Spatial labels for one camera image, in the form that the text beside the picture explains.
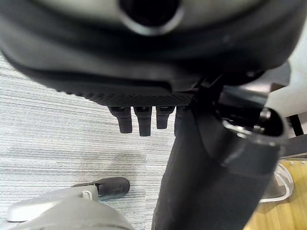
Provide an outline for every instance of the black plastic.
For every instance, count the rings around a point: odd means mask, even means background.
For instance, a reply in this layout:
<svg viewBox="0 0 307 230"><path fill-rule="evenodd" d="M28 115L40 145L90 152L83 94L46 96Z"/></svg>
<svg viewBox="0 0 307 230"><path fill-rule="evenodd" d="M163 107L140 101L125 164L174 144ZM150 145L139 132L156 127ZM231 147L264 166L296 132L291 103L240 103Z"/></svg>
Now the black plastic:
<svg viewBox="0 0 307 230"><path fill-rule="evenodd" d="M134 113L138 117L139 131L141 137L151 134L152 107L134 107Z"/></svg>
<svg viewBox="0 0 307 230"><path fill-rule="evenodd" d="M175 109L174 106L156 107L157 129L167 128L168 117L174 111L174 109Z"/></svg>
<svg viewBox="0 0 307 230"><path fill-rule="evenodd" d="M62 87L63 75L78 73L84 81L90 81L86 76L91 74L162 82L171 92L186 92L206 72L267 70L283 64L298 41L306 2L263 1L222 24L143 37L120 29L97 29L33 1L1 0L0 47L19 66L42 75L49 72L45 85L56 89ZM141 88L136 91L139 95L144 93Z"/></svg>
<svg viewBox="0 0 307 230"><path fill-rule="evenodd" d="M121 0L120 7L133 21L144 26L160 26L175 15L180 0Z"/></svg>
<svg viewBox="0 0 307 230"><path fill-rule="evenodd" d="M132 118L130 107L109 107L113 116L118 120L121 133L132 133Z"/></svg>
<svg viewBox="0 0 307 230"><path fill-rule="evenodd" d="M181 126L183 116L185 112L187 111L187 106L177 106L176 107L176 116L175 116L175 124L174 124L174 134L176 136L179 127Z"/></svg>
<svg viewBox="0 0 307 230"><path fill-rule="evenodd" d="M108 177L98 181L75 184L73 187L95 185L100 200L116 199L129 192L130 182L125 177Z"/></svg>
<svg viewBox="0 0 307 230"><path fill-rule="evenodd" d="M209 102L191 105L162 179L153 230L242 230L286 138L284 132L244 135L234 126L226 128Z"/></svg>

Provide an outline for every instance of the white object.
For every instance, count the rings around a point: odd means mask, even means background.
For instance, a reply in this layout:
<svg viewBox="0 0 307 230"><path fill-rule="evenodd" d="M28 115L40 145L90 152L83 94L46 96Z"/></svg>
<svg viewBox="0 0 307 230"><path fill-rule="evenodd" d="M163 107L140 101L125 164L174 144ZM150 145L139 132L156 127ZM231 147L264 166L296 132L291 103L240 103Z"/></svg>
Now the white object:
<svg viewBox="0 0 307 230"><path fill-rule="evenodd" d="M275 169L274 176L277 181L277 184L281 187L285 187L285 194L274 198L261 199L259 203L282 201L291 196L294 184L289 171L282 164L279 163Z"/></svg>

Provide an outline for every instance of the gray carpet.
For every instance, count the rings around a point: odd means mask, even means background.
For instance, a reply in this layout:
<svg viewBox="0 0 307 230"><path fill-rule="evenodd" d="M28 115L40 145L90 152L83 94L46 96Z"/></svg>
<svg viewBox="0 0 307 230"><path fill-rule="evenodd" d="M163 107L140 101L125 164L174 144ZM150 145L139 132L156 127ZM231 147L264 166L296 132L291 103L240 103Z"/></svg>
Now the gray carpet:
<svg viewBox="0 0 307 230"><path fill-rule="evenodd" d="M0 54L0 219L8 206L51 190L124 176L130 192L105 203L136 230L150 229L171 147L174 113L166 130L120 134L108 109L56 92L14 70Z"/></svg>

